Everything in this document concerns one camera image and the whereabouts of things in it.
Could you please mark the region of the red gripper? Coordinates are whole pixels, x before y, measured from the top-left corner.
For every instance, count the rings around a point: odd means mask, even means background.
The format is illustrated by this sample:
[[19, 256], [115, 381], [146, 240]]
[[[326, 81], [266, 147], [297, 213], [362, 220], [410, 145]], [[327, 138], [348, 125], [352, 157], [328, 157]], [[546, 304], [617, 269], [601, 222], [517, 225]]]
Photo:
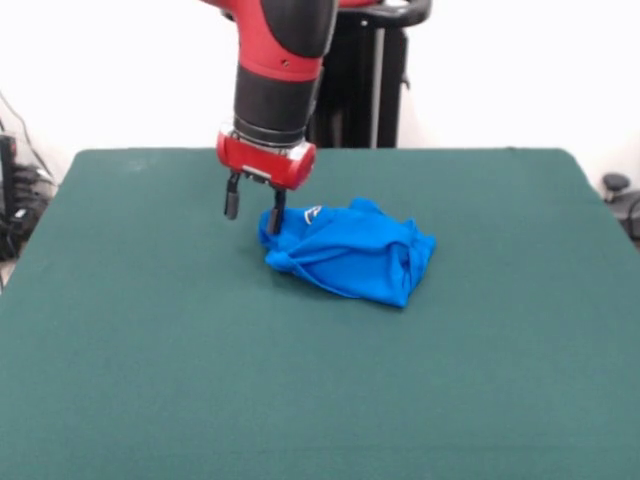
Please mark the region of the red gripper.
[[286, 190], [296, 190], [311, 174], [316, 157], [316, 146], [302, 141], [292, 148], [272, 149], [250, 143], [221, 130], [217, 138], [220, 163], [228, 168], [224, 215], [235, 220], [239, 213], [240, 174], [248, 174], [269, 182], [275, 188], [274, 206], [268, 217], [267, 233], [278, 235], [286, 209]]

